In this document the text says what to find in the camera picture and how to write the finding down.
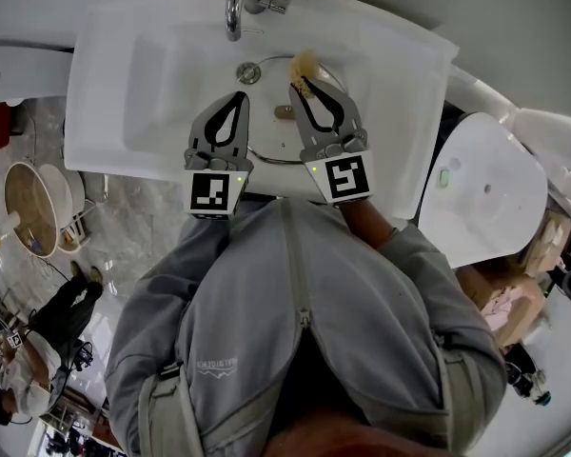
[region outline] person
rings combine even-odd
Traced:
[[[505,391],[445,257],[367,201],[242,201],[136,285],[105,376],[134,456],[445,456]]]
[[[89,280],[71,262],[72,278],[49,302],[30,317],[23,345],[10,347],[4,334],[0,371],[0,425],[8,425],[14,413],[40,416],[49,410],[50,381],[62,361],[67,361],[74,342],[83,332],[102,295],[103,278],[91,268]]]

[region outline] white sink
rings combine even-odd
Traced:
[[[289,60],[261,64],[254,85],[238,83],[236,69],[312,49],[358,105],[376,158],[374,203],[411,218],[457,48],[353,0],[292,0],[285,15],[243,12],[243,35],[233,43],[225,4],[89,0],[69,80],[67,167],[179,181],[193,119],[237,89],[250,99],[249,145],[266,157],[298,160],[295,123],[274,116],[289,105]],[[247,190],[321,199],[303,166],[247,157],[255,168]]]
[[[520,251],[540,225],[545,173],[497,120],[474,113],[446,140],[427,180],[419,229],[452,268]]]

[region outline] hoodie zipper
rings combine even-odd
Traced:
[[[292,216],[292,207],[288,200],[281,202],[281,212],[285,227],[285,245],[289,262],[289,275],[292,284],[294,306],[301,329],[311,326],[311,309],[306,288],[305,268],[296,226]]]

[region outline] gray hoodie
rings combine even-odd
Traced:
[[[304,329],[372,426],[463,450],[501,402],[505,374],[492,334],[414,226],[375,250],[337,209],[279,200],[242,204],[231,222],[190,221],[178,247],[139,281],[106,374],[114,434],[129,456],[141,454],[142,386],[178,361],[194,412],[187,425],[203,451],[260,455]],[[463,369],[444,375],[443,360]],[[445,378],[457,384],[446,389]],[[206,440],[260,397],[262,417]],[[446,436],[448,418],[457,438]]]

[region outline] person sitting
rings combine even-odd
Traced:
[[[34,417],[49,410],[50,381],[62,361],[68,360],[102,295],[98,268],[91,268],[89,280],[77,263],[72,261],[70,268],[72,279],[30,317],[27,333],[21,333],[23,344],[13,349],[6,337],[3,341],[0,425],[8,425],[14,413]]]

